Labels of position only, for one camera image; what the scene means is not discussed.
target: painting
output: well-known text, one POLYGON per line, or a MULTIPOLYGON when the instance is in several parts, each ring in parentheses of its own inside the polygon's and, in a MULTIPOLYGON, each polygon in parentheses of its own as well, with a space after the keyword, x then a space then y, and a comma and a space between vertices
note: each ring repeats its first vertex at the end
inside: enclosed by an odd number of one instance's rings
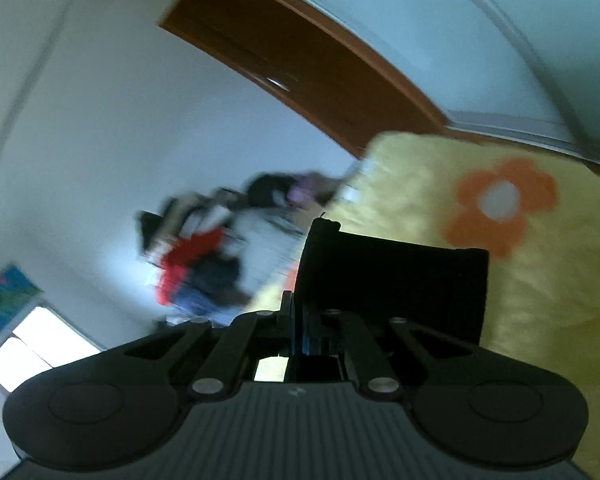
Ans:
POLYGON ((0 332, 40 293, 40 289, 11 265, 0 273, 0 332))

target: orange flower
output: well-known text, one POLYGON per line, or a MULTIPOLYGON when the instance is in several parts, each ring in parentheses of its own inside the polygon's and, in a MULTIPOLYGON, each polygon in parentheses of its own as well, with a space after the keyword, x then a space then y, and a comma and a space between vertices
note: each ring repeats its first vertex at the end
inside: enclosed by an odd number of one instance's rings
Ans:
POLYGON ((464 211, 444 238, 454 247, 478 247, 492 258, 507 258, 523 240, 526 215, 557 203, 553 178, 531 160, 510 158, 495 171, 472 171, 458 183, 456 200, 464 211))

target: yellow blanket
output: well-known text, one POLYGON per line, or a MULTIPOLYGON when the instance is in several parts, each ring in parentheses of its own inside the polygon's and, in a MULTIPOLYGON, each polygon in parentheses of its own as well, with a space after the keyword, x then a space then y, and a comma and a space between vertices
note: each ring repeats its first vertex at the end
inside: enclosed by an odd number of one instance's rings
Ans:
MULTIPOLYGON (((560 156, 411 134, 377 137, 365 158, 355 200, 328 218, 355 234, 488 249, 480 344, 579 387, 589 425, 574 462, 600 480, 600 177, 560 156)), ((253 308, 277 303, 281 286, 253 308)))

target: white flower center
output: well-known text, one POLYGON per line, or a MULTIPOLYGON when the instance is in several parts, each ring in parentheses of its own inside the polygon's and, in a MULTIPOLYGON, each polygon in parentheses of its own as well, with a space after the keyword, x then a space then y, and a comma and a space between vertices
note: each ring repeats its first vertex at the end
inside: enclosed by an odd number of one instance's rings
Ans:
POLYGON ((478 208, 496 222, 512 219, 520 208, 520 191, 508 180, 499 180, 478 197, 478 208))

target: ribbed gray surface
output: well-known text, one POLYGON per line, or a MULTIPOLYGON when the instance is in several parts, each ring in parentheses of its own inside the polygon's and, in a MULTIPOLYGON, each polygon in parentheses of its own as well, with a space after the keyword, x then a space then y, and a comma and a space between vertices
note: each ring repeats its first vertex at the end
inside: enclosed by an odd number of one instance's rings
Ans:
POLYGON ((571 463, 505 473, 437 450, 392 402, 350 383, 245 383, 224 402, 193 408, 178 433, 139 461, 67 473, 25 462, 6 480, 586 480, 571 463))

